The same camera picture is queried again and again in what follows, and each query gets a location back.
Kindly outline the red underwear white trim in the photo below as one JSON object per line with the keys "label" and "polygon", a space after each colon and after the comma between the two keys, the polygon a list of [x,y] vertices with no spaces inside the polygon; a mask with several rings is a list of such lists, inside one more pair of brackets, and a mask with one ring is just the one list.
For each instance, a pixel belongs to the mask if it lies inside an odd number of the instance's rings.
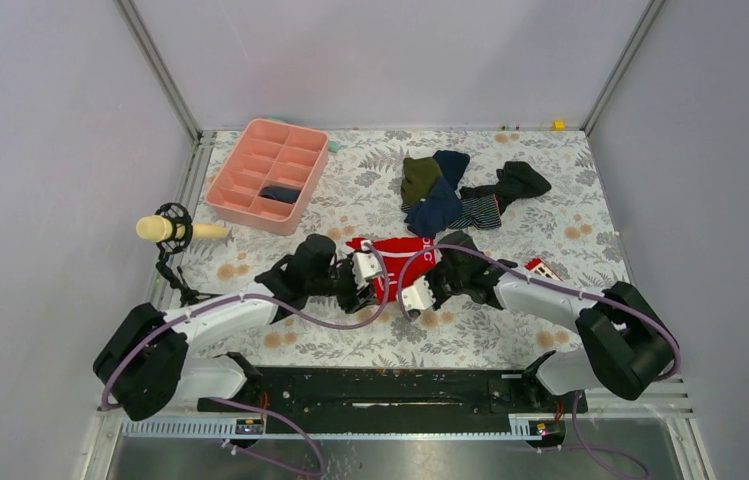
{"label": "red underwear white trim", "polygon": [[[369,240],[364,237],[354,237],[343,245],[343,252],[352,254],[361,250],[363,244]],[[431,247],[434,242],[432,238],[426,237],[393,237],[382,240],[369,241],[381,254],[388,274],[389,295],[387,302],[393,303],[401,291],[411,286],[419,277],[424,276],[438,263],[438,255],[435,251],[426,252],[410,263],[399,281],[400,272],[404,269],[411,256],[424,248]]]}

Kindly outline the pink divided organizer tray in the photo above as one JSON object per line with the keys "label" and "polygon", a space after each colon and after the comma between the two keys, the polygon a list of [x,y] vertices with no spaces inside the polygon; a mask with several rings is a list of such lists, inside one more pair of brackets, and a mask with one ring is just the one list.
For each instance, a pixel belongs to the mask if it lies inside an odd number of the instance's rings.
{"label": "pink divided organizer tray", "polygon": [[[328,135],[270,119],[252,120],[210,184],[205,202],[227,222],[278,235],[300,224],[328,163]],[[262,198],[280,185],[301,191],[295,204]]]}

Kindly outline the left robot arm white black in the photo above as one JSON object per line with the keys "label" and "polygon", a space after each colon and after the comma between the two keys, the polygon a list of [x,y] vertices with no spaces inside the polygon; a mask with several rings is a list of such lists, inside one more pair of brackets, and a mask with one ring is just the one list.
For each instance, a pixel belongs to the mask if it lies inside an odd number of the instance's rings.
{"label": "left robot arm white black", "polygon": [[100,405],[146,420],[172,402],[223,398],[246,411],[259,401],[260,385],[230,355],[202,358],[201,349],[233,334],[298,316],[316,296],[353,299],[388,272],[382,253],[369,241],[341,258],[336,244],[309,235],[296,250],[233,294],[193,305],[159,310],[150,303],[133,307],[93,362],[103,385]]}

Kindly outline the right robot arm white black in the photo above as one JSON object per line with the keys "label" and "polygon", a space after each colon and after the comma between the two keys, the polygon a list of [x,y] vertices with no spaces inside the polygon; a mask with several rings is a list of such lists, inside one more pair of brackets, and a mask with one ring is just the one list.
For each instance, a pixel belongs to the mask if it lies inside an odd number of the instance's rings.
{"label": "right robot arm white black", "polygon": [[563,395],[593,388],[636,400],[652,383],[679,370],[677,340],[630,283],[618,281],[606,289],[571,286],[494,260],[461,231],[426,251],[440,259],[401,289],[398,301],[405,313],[437,310],[466,295],[477,304],[533,315],[578,335],[580,347],[546,353],[526,369],[531,378],[523,396],[533,410],[547,412]]}

